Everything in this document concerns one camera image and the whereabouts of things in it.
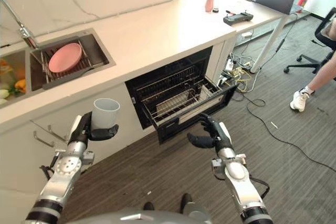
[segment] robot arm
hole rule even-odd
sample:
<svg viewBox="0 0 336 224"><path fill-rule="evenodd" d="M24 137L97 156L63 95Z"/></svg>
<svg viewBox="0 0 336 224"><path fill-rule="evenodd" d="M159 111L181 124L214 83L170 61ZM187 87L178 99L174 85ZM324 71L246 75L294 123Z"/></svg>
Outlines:
<svg viewBox="0 0 336 224"><path fill-rule="evenodd" d="M218 158L212 160L213 172L215 176L225 177L225 182L232 192L236 209L243 223L273 223L263 200L250 181L245 163L246 156L235 154L231 137L224 123L217 123L206 114L201 115L201 121L201 125L210 136L194 136L188 133L188 139L196 147L215 147Z"/></svg>
<svg viewBox="0 0 336 224"><path fill-rule="evenodd" d="M53 158L54 174L38 196L25 223L57 223L74 183L80 177L82 166L92 164L95 158L93 152L86 151L88 140L107 140L118 131L117 124L110 129L91 131L90 124L91 112L75 118L67 149L58 151Z"/></svg>

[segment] pink plate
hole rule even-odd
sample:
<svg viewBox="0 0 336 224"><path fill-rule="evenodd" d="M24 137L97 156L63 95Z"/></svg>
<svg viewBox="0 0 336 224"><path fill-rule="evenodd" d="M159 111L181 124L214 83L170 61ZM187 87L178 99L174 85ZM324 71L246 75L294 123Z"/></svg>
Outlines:
<svg viewBox="0 0 336 224"><path fill-rule="evenodd" d="M49 62L49 69L54 73L68 71L79 62L81 55L82 48L79 44L67 44L54 53Z"/></svg>

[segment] white sneaker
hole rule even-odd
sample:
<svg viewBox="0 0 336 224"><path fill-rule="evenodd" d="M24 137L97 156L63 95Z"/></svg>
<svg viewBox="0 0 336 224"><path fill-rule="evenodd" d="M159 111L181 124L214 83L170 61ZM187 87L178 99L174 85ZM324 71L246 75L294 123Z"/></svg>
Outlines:
<svg viewBox="0 0 336 224"><path fill-rule="evenodd" d="M307 93L301 93L300 91L296 91L293 95L293 100L290 102L290 107L293 110L298 110L299 112L304 111L306 106L306 100L309 98Z"/></svg>

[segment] table leg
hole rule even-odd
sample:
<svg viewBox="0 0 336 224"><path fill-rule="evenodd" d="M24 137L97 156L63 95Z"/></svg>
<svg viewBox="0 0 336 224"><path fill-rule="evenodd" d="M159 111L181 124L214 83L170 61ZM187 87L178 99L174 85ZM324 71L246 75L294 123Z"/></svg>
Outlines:
<svg viewBox="0 0 336 224"><path fill-rule="evenodd" d="M224 41L224 45L222 47L220 57L219 57L218 62L216 64L214 74L213 74L213 76L211 76L211 79L214 83L217 83L217 81L219 80L219 77L222 74L223 69L225 68L225 62L226 62L227 56L229 55L229 53L231 53L233 51L233 48L235 47L237 37L238 37L238 35Z"/></svg>
<svg viewBox="0 0 336 224"><path fill-rule="evenodd" d="M254 63L253 67L251 68L251 73L256 73L259 71L259 67L262 64L262 62L264 61L264 58L266 56L266 54L268 53L269 49L271 48L272 44L274 43L274 41L276 40L276 38L279 36L279 34L282 31L283 26L286 24L286 21L288 19L289 15L283 15L276 28L273 30L271 36L269 37L267 43L265 44L263 50L261 51L261 53L259 54L256 62Z"/></svg>

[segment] remote control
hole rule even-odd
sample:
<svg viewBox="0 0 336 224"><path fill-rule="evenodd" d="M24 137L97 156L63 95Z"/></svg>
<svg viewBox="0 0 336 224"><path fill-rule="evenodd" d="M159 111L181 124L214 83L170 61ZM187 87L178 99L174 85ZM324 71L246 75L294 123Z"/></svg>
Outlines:
<svg viewBox="0 0 336 224"><path fill-rule="evenodd" d="M239 22L250 21L252 18L253 18L253 15L250 13L240 13L240 14L236 14L233 16L224 17L223 21L224 23L231 26Z"/></svg>

